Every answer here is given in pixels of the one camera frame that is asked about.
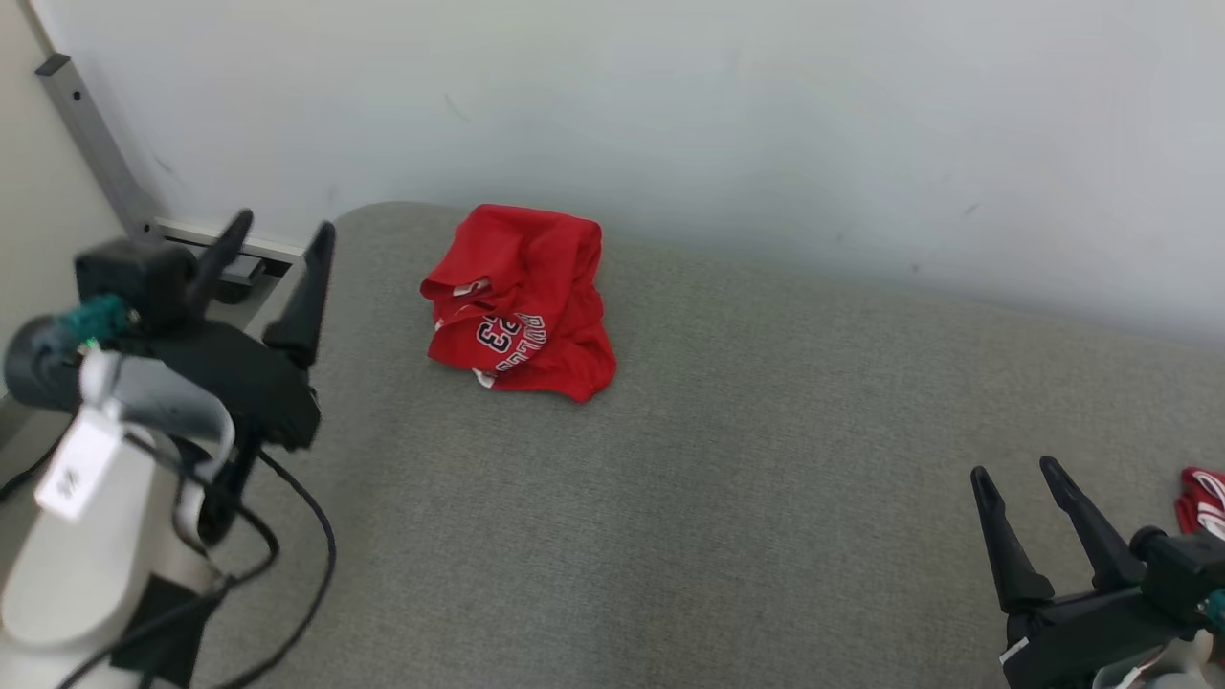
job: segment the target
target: gray fabric surface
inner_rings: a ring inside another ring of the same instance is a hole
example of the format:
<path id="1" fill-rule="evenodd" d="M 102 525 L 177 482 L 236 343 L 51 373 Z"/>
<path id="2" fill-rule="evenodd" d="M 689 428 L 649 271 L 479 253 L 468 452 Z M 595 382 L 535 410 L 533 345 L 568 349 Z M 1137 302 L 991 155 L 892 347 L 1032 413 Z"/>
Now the gray fabric surface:
<path id="1" fill-rule="evenodd" d="M 1052 454 L 1129 536 L 1220 467 L 1225 358 L 981 304 L 621 239 L 598 286 L 620 358 L 587 406 L 426 359 L 417 292 L 462 211 L 337 222 L 325 423 L 285 463 L 336 525 L 317 623 L 262 687 L 997 687 L 970 467 L 1060 592 L 1089 568 Z M 208 629 L 201 685 L 276 646 L 323 563 L 261 470 L 283 561 Z M 243 533 L 230 566 L 260 552 Z"/>

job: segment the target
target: teal connector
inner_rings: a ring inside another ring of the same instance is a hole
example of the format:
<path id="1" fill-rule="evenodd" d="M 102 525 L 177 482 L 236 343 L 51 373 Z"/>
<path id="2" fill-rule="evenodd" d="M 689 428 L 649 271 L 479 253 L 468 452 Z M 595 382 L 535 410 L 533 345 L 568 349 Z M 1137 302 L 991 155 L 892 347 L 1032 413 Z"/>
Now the teal connector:
<path id="1" fill-rule="evenodd" d="M 1225 590 L 1218 588 L 1208 595 L 1208 609 L 1204 614 L 1208 615 L 1213 631 L 1225 630 Z"/>
<path id="2" fill-rule="evenodd" d="M 55 324 L 71 333 L 76 345 L 109 340 L 127 332 L 127 306 L 116 294 L 102 294 L 60 315 Z"/>

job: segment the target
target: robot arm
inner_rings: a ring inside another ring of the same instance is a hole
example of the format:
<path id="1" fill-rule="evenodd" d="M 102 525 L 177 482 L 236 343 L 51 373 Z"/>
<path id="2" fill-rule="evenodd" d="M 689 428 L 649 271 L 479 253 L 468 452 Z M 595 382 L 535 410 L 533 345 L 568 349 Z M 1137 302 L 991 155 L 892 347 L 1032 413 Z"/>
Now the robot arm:
<path id="1" fill-rule="evenodd" d="M 9 347 L 12 395 L 76 416 L 0 598 L 0 685 L 185 689 L 212 611 L 276 559 L 276 537 L 239 497 L 258 456 L 284 471 L 265 443 L 309 447 L 318 427 L 306 371 L 336 234 L 320 228 L 305 277 L 261 345 L 203 319 L 251 221 L 239 213 L 198 264 L 173 244 L 127 240 L 78 256 L 82 306 L 31 321 Z M 216 444 L 216 457 L 196 441 Z M 227 576 L 207 548 L 235 517 L 252 522 L 270 554 Z"/>
<path id="2" fill-rule="evenodd" d="M 1166 536 L 1145 527 L 1128 546 L 1054 457 L 1042 474 L 1093 565 L 1093 591 L 1055 597 L 1034 571 L 982 467 L 970 474 L 1000 609 L 1008 615 L 1000 656 L 1012 689 L 1204 688 L 1199 668 L 1221 624 L 1225 542 L 1207 533 Z"/>

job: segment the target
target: red fabric corner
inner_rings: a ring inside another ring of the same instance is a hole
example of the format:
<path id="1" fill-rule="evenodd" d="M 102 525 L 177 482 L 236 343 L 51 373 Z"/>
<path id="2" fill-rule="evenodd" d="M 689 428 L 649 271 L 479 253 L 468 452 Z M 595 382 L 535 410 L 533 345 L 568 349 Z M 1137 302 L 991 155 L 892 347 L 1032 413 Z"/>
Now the red fabric corner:
<path id="1" fill-rule="evenodd" d="M 1182 494 L 1174 503 L 1178 530 L 1192 533 L 1207 528 L 1225 538 L 1225 474 L 1200 467 L 1182 470 Z"/>
<path id="2" fill-rule="evenodd" d="M 600 227 L 513 206 L 478 206 L 421 282 L 434 303 L 430 358 L 481 371 L 495 390 L 587 402 L 616 373 L 595 291 Z"/>

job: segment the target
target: white tag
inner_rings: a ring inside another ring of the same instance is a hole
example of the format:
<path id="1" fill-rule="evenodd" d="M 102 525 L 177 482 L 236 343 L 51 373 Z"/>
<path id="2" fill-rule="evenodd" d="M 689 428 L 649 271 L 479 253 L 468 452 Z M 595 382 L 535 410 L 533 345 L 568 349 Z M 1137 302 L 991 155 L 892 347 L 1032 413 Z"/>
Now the white tag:
<path id="1" fill-rule="evenodd" d="M 94 409 L 82 408 L 34 489 L 34 501 L 61 519 L 77 521 L 102 485 L 120 443 L 120 427 Z"/>
<path id="2" fill-rule="evenodd" d="M 486 287 L 489 287 L 489 278 L 488 277 L 483 277 L 483 278 L 478 280 L 477 282 L 473 282 L 473 283 L 469 283 L 469 284 L 457 284 L 457 286 L 454 286 L 451 289 L 451 295 L 452 297 L 463 297 L 464 294 L 472 294 L 473 292 L 480 292 L 481 289 L 485 289 Z"/>
<path id="3" fill-rule="evenodd" d="M 1025 636 L 1020 641 L 1013 644 L 1011 649 L 1008 649 L 1007 651 L 1003 652 L 1002 656 L 1000 656 L 1000 664 L 1002 666 L 1003 663 L 1008 662 L 1008 658 L 1016 656 L 1017 651 L 1024 649 L 1028 645 L 1029 645 L 1029 636 Z"/>
<path id="4" fill-rule="evenodd" d="M 494 381 L 497 380 L 496 378 L 486 374 L 480 369 L 472 369 L 472 373 L 477 374 L 477 383 L 479 383 L 483 387 L 485 387 L 485 390 L 494 389 Z"/>

